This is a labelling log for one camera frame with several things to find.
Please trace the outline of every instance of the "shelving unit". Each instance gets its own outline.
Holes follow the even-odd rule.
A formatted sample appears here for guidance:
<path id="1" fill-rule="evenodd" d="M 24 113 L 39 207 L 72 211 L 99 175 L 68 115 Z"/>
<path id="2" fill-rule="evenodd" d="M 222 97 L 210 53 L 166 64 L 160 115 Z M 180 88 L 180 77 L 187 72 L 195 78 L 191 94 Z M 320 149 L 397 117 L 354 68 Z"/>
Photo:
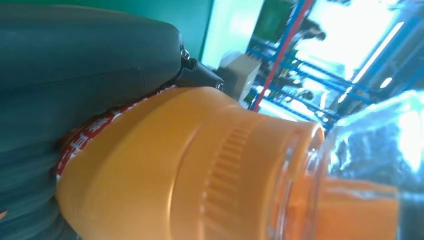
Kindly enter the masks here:
<path id="1" fill-rule="evenodd" d="M 263 98 L 301 119 L 318 120 L 329 130 L 346 115 L 406 90 L 424 87 L 424 84 L 420 86 L 420 80 L 424 80 L 424 43 L 420 40 L 424 28 L 422 17 L 418 16 L 420 9 L 399 14 L 361 69 L 345 79 L 288 51 L 291 37 L 303 20 L 299 13 L 311 4 L 307 0 L 298 1 L 280 44 L 252 37 L 246 53 L 263 62 L 252 89 L 255 95 L 252 110 Z M 297 91 L 293 87 L 296 84 L 299 85 Z M 323 94 L 318 97 L 312 93 L 311 98 L 309 92 L 312 91 L 308 92 L 305 85 L 318 86 Z M 258 86 L 262 91 L 256 94 Z M 304 110 L 293 107 L 293 101 Z"/>

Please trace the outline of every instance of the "clear plastic bottle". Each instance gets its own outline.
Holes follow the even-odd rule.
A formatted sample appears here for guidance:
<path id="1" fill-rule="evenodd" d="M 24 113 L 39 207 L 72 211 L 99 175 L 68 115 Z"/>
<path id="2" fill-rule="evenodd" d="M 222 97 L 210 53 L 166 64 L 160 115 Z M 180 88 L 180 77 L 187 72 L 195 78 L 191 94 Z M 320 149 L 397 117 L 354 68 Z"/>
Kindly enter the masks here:
<path id="1" fill-rule="evenodd" d="M 406 92 L 335 125 L 293 184 L 314 185 L 297 239 L 424 239 L 423 106 Z"/>

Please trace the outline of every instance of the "plastic bottle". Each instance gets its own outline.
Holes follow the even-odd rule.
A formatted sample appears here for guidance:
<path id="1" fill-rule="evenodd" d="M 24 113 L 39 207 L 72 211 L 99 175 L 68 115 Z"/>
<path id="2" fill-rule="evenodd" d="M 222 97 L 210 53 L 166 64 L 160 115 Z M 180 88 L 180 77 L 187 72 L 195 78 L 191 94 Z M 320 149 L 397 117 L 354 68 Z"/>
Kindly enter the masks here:
<path id="1" fill-rule="evenodd" d="M 209 87 L 171 89 L 76 154 L 56 197 L 84 240 L 414 239 L 400 226 L 422 209 L 422 141 L 412 168 L 418 150 L 395 149 L 405 126 L 393 124 L 414 113 L 422 136 L 421 111 L 405 107 L 417 98 L 348 117 L 322 145 L 317 123 L 251 112 Z"/>

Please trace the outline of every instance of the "dark green fabric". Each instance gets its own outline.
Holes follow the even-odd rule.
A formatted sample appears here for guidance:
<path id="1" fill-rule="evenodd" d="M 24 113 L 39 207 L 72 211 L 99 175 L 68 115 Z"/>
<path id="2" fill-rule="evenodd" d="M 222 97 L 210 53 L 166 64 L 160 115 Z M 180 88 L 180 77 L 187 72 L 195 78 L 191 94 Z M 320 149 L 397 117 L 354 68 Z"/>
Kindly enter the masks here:
<path id="1" fill-rule="evenodd" d="M 128 14 L 43 5 L 0 4 L 0 30 L 0 239 L 76 240 L 54 199 L 57 141 L 177 76 L 181 36 Z"/>

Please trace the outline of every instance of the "metal rack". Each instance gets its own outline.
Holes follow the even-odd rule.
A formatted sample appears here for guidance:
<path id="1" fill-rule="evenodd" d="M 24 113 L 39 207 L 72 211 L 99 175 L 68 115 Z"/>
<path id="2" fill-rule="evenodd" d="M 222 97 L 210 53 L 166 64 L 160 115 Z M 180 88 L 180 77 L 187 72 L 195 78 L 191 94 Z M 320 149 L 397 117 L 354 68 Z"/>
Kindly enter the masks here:
<path id="1" fill-rule="evenodd" d="M 260 59 L 263 63 L 270 63 L 272 69 L 267 74 L 264 81 L 264 75 L 259 74 L 256 77 L 257 82 L 264 82 L 262 91 L 254 97 L 254 103 L 252 104 L 252 110 L 258 111 L 259 104 L 262 99 L 266 99 L 278 107 L 289 111 L 292 114 L 299 116 L 307 121 L 321 121 L 322 125 L 326 129 L 331 129 L 333 124 L 340 118 L 349 115 L 353 112 L 359 111 L 374 103 L 378 103 L 394 95 L 397 95 L 405 90 L 411 89 L 413 85 L 424 77 L 424 68 L 419 67 L 424 64 L 424 43 L 421 43 L 410 56 L 393 71 L 392 83 L 387 88 L 380 88 L 380 83 L 384 80 L 380 79 L 379 87 L 376 87 L 376 83 L 372 83 L 370 79 L 381 78 L 381 74 L 378 75 L 379 69 L 383 68 L 385 61 L 387 61 L 390 55 L 393 55 L 396 47 L 400 46 L 401 42 L 410 36 L 412 29 L 416 28 L 421 23 L 421 18 L 411 17 L 402 22 L 402 29 L 395 35 L 395 37 L 388 41 L 387 48 L 372 62 L 370 66 L 363 73 L 356 73 L 351 79 L 345 79 L 344 77 L 327 71 L 315 64 L 307 61 L 298 59 L 293 53 L 286 53 L 288 46 L 294 33 L 297 32 L 300 22 L 303 20 L 305 10 L 309 9 L 312 4 L 312 0 L 299 0 L 297 6 L 292 11 L 291 18 L 288 20 L 287 27 L 281 38 L 280 44 L 275 47 L 275 44 L 264 42 L 260 39 L 253 37 L 251 39 L 250 46 L 259 46 L 257 48 L 250 47 L 247 50 L 247 54 L 257 59 Z M 306 71 L 305 68 L 312 69 L 319 73 L 319 77 L 316 74 L 311 74 Z M 405 77 L 405 71 L 414 69 L 411 76 L 408 77 L 408 81 L 398 80 Z M 337 95 L 335 100 L 328 106 L 317 105 L 310 99 L 304 99 L 292 92 L 288 92 L 284 87 L 275 85 L 273 82 L 278 80 L 287 73 L 292 73 L 301 79 L 307 79 L 323 86 L 328 89 L 331 94 Z M 362 78 L 366 77 L 362 81 L 352 81 L 358 74 L 363 74 Z M 274 94 L 266 96 L 266 91 Z M 281 100 L 281 96 L 296 100 L 302 103 L 310 111 L 315 112 L 314 116 L 308 116 L 302 112 L 299 112 L 286 104 L 285 101 Z"/>

